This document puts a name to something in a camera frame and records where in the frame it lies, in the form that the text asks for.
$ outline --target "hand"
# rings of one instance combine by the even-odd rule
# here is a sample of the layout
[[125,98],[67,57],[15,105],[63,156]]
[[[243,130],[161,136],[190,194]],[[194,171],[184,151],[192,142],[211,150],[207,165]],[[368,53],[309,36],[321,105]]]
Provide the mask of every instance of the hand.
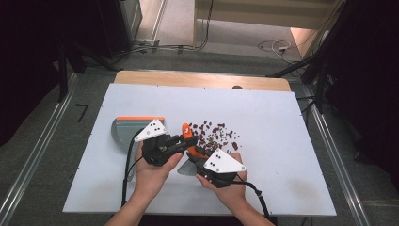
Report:
[[[136,160],[142,156],[142,147],[143,142],[140,142],[138,144]],[[181,153],[174,154],[162,167],[149,165],[144,159],[138,161],[136,163],[136,187],[134,193],[150,200],[155,198],[164,185],[170,171],[176,167],[182,156]]]
[[[240,153],[231,153],[231,157],[233,157],[235,160],[237,160],[240,163],[243,162]],[[239,177],[236,177],[235,180],[241,180],[241,179],[243,179],[244,181],[247,180],[247,171],[238,172],[237,174],[239,175]],[[244,185],[230,185],[222,188],[217,188],[204,177],[198,174],[196,175],[196,177],[202,183],[202,186],[213,190],[217,195],[217,197],[220,199],[220,201],[224,205],[226,205],[226,207],[228,207],[230,210],[231,208],[237,206],[238,204],[247,202],[245,196],[246,186]]]

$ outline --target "metal rail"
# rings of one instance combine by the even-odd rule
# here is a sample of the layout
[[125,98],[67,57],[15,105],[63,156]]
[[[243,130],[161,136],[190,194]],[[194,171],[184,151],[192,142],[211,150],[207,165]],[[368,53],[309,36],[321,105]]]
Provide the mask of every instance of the metal rail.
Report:
[[58,123],[64,115],[64,112],[75,91],[77,81],[78,77],[76,73],[73,73],[69,81],[70,92],[64,98],[63,102],[56,105],[50,120],[47,122],[43,132],[41,132],[39,140],[27,158],[23,169],[12,186],[9,188],[6,198],[4,199],[0,209],[0,225],[8,225],[9,221],[11,220],[18,203],[26,191],[33,174],[35,173],[35,170],[47,149]]
[[[308,86],[304,86],[304,91],[307,96],[313,95],[311,89]],[[340,181],[341,188],[343,189],[343,194],[346,197],[346,201],[348,202],[356,225],[371,225],[359,198],[358,192],[356,191],[355,186],[353,185],[352,180],[349,176],[349,172],[347,171],[346,166],[341,159],[341,155],[337,149],[337,146],[335,145],[334,139],[329,132],[325,116],[319,114],[317,108],[314,105],[312,106],[311,111],[314,119],[316,120],[323,141],[325,142],[328,155],[331,159],[335,172],[337,173],[338,180]]]

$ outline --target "black cable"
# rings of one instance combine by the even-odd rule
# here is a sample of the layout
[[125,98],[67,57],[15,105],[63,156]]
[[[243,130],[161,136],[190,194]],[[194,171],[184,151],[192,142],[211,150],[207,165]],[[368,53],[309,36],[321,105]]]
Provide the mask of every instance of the black cable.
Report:
[[[123,55],[114,55],[114,57],[116,57],[116,56],[120,56],[120,57],[119,57],[118,59],[115,59],[115,60],[112,61],[112,62],[108,62],[109,65],[115,66],[115,64],[117,64],[118,62],[120,62],[120,61],[126,56],[126,54],[123,54]],[[87,65],[91,66],[91,67],[100,67],[100,66],[103,66],[103,65],[100,64],[100,63],[93,63],[93,62],[88,62],[88,61],[85,61],[85,63],[86,63]]]
[[329,14],[328,19],[327,19],[326,21],[322,22],[319,26],[317,26],[317,28],[314,29],[313,32],[311,32],[311,35],[308,36],[308,38],[307,38],[304,42],[298,44],[297,46],[289,47],[289,49],[291,49],[291,48],[297,48],[298,46],[303,45],[303,44],[305,44],[306,42],[308,42],[308,40],[316,33],[316,31],[317,31],[322,25],[326,24],[329,20],[331,20],[332,15],[334,14],[334,12],[335,12],[335,11],[333,10],[333,11]]
[[306,111],[306,116],[305,116],[305,125],[306,125],[306,128],[308,128],[309,114],[311,113],[311,107],[312,107],[314,104],[316,104],[315,98],[313,99],[313,101],[311,101],[311,102],[308,103],[308,106],[305,107],[305,109],[303,109],[303,110],[301,111],[301,113],[303,113],[303,112]]
[[304,226],[307,219],[308,219],[308,217],[304,217],[302,219],[302,223],[300,224],[300,226]]
[[241,181],[244,181],[243,178],[240,177],[240,175],[237,174],[237,177],[238,177]]
[[306,96],[306,97],[296,97],[296,99],[299,100],[308,100],[308,99],[314,99],[316,96]]
[[246,182],[246,181],[232,181],[231,183],[235,184],[235,185],[245,185],[245,186],[249,186],[250,188],[252,188],[255,191],[255,194],[258,196],[259,201],[261,202],[264,217],[271,221],[269,211],[267,210],[266,202],[264,201],[261,190],[258,190],[254,184],[252,184],[250,182]]
[[200,46],[196,46],[193,49],[193,47],[191,45],[158,45],[158,46],[151,46],[149,44],[140,43],[139,47],[136,47],[135,49],[132,49],[129,52],[122,53],[122,55],[124,56],[124,55],[130,54],[130,53],[133,53],[133,52],[138,52],[138,51],[147,50],[147,49],[158,49],[158,48],[168,48],[168,49],[172,49],[172,50],[187,50],[187,51],[199,51],[199,50],[202,50],[205,47],[206,43],[208,42],[209,23],[211,21],[213,7],[214,7],[214,0],[212,0],[211,6],[209,7],[208,18],[207,18],[207,22],[206,22],[205,40],[201,43]]
[[129,168],[130,165],[130,156],[132,155],[132,148],[133,148],[133,144],[135,143],[135,138],[137,137],[137,135],[143,131],[144,128],[139,129],[135,135],[132,137],[132,139],[130,140],[130,144],[129,144],[129,149],[127,152],[127,158],[126,158],[126,166],[125,166],[125,174],[124,174],[124,178],[123,178],[123,185],[122,185],[122,201],[121,201],[121,206],[122,207],[125,203],[126,203],[126,190],[127,190],[127,178],[129,177],[129,172],[132,168]]

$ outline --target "wooden edge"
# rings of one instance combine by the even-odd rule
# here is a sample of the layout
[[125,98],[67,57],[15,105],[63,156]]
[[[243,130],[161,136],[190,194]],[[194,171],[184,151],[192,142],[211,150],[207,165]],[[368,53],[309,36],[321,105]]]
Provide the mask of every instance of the wooden edge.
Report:
[[114,83],[217,89],[232,89],[234,86],[239,86],[251,90],[291,91],[288,81],[284,78],[222,73],[121,71],[117,73]]

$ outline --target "orange object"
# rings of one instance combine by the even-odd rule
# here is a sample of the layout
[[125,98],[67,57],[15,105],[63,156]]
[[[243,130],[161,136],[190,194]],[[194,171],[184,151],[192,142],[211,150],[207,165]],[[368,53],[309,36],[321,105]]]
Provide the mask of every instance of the orange object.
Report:
[[[182,126],[182,134],[184,139],[188,139],[193,136],[193,131],[191,130],[191,127],[189,124],[184,123]],[[194,146],[191,146],[187,148],[187,150],[194,156],[198,158],[208,158],[207,155],[204,155],[202,153],[199,153],[196,151],[196,148]]]

